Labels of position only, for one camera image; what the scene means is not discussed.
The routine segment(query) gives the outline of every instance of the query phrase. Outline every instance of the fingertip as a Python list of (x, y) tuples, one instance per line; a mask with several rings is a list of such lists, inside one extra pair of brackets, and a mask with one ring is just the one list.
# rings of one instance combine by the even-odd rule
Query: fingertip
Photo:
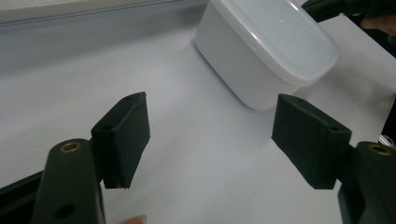
[(147, 216), (143, 215), (139, 217), (130, 217), (120, 222), (120, 224), (146, 224), (147, 220), (148, 220)]
[(363, 29), (375, 29), (375, 20), (365, 18), (361, 21), (361, 28)]

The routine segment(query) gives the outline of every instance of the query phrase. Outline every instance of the white plastic container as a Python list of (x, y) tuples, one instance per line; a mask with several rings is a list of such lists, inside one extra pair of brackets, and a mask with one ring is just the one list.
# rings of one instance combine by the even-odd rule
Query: white plastic container
[(279, 93), (307, 87), (335, 65), (332, 39), (291, 0), (211, 0), (198, 49), (247, 106), (266, 110)]

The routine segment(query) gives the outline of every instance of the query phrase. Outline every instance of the screw hole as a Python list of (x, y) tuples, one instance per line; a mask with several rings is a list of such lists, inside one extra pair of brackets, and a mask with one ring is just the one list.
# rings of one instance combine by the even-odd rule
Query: screw hole
[(110, 130), (112, 128), (113, 128), (113, 125), (111, 125), (111, 124), (107, 124), (107, 125), (103, 126), (103, 129), (105, 129), (105, 130)]
[(76, 210), (75, 206), (73, 204), (66, 204), (56, 210), (55, 212), (55, 218), (56, 219), (64, 219), (66, 217), (70, 217)]
[(69, 142), (61, 146), (60, 151), (62, 153), (74, 152), (81, 148), (81, 144), (78, 142)]
[(387, 147), (381, 147), (381, 146), (370, 146), (370, 149), (374, 152), (376, 152), (377, 154), (381, 155), (381, 156), (390, 156), (392, 154), (392, 152), (390, 151), (389, 148)]

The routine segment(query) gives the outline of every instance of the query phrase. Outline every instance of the container lid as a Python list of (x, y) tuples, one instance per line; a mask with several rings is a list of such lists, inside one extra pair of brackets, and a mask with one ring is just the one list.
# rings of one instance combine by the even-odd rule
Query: container lid
[(306, 87), (339, 58), (334, 41), (292, 0), (212, 0), (256, 54), (282, 79)]

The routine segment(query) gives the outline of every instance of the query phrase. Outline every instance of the white table surface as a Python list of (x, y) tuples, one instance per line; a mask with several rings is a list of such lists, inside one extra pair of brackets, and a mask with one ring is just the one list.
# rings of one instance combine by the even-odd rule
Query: white table surface
[[(104, 189), (107, 223), (341, 223), (339, 185), (311, 189), (270, 138), (275, 110), (244, 106), (194, 46), (205, 2), (1, 27), (0, 187), (42, 170), (57, 143), (91, 138), (120, 98), (145, 91), (151, 139), (131, 188)], [(346, 18), (321, 25), (340, 62), (296, 95), (350, 128), (353, 146), (377, 141), (395, 60)]]

